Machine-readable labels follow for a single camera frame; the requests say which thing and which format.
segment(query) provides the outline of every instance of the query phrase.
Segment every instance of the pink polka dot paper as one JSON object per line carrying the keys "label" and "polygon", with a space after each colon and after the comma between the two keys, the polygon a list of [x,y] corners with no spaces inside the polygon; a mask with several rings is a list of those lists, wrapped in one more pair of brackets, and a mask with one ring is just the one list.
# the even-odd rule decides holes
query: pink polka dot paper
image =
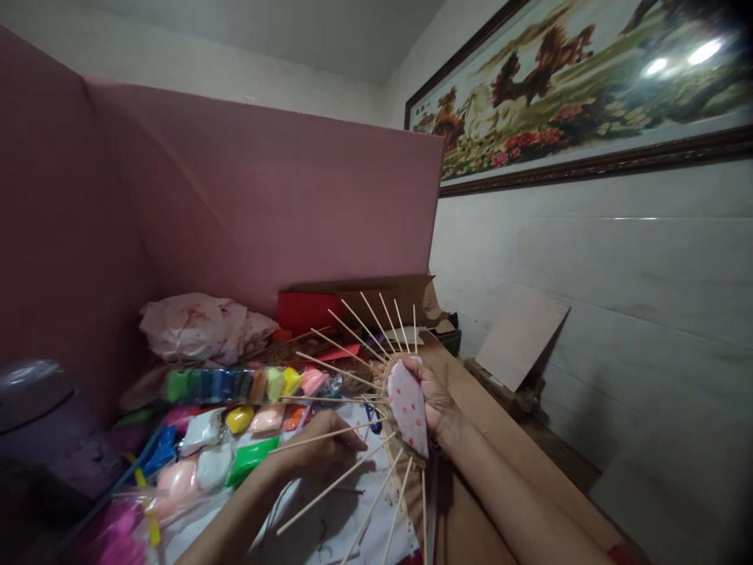
{"label": "pink polka dot paper", "polygon": [[424,393],[419,381],[398,361],[387,379],[387,394],[392,416],[405,444],[423,459],[429,458]]}

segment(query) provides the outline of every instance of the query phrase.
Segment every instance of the wooden board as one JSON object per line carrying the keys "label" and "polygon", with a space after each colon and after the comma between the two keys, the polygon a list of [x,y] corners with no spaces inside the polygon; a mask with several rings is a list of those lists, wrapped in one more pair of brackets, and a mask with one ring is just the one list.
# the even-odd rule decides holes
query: wooden board
{"label": "wooden board", "polygon": [[[492,446],[558,505],[604,552],[623,544],[622,536],[599,510],[442,344],[429,332],[423,332],[421,337],[425,345],[419,347],[419,354],[424,364],[434,371],[440,381],[446,383],[460,409]],[[439,465],[435,564],[516,563],[462,475],[448,461],[440,461]],[[421,538],[420,476],[409,479],[407,488],[411,520]]]}

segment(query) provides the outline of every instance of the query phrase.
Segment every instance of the pink board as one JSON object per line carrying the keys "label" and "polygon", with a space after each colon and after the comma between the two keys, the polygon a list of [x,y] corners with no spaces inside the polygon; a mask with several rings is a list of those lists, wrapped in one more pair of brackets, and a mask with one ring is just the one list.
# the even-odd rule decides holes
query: pink board
{"label": "pink board", "polygon": [[427,271],[439,137],[84,80],[3,27],[0,76],[0,363],[60,360],[103,419],[146,301]]}

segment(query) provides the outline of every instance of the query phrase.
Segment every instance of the wooden frame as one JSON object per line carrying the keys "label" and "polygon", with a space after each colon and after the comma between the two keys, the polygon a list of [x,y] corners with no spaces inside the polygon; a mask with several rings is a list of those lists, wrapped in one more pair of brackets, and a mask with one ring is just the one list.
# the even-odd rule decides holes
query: wooden frame
{"label": "wooden frame", "polygon": [[[404,129],[410,129],[410,113],[448,75],[464,63],[484,42],[531,0],[509,0],[465,45],[450,57],[406,102]],[[575,159],[549,166],[501,174],[441,187],[439,197],[503,191],[537,184],[609,177],[708,162],[743,159],[753,155],[753,125],[656,143],[606,155]]]}

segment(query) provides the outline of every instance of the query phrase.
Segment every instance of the picture frame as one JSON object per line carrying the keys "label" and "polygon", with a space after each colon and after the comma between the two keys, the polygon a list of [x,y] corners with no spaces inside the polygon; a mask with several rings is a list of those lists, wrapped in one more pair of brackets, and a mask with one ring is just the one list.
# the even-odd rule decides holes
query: picture frame
{"label": "picture frame", "polygon": [[[753,154],[744,31],[727,8],[700,6],[507,2],[406,102],[405,129],[446,138],[440,198]],[[500,127],[513,104],[517,118]],[[568,144],[552,147],[555,138]]]}

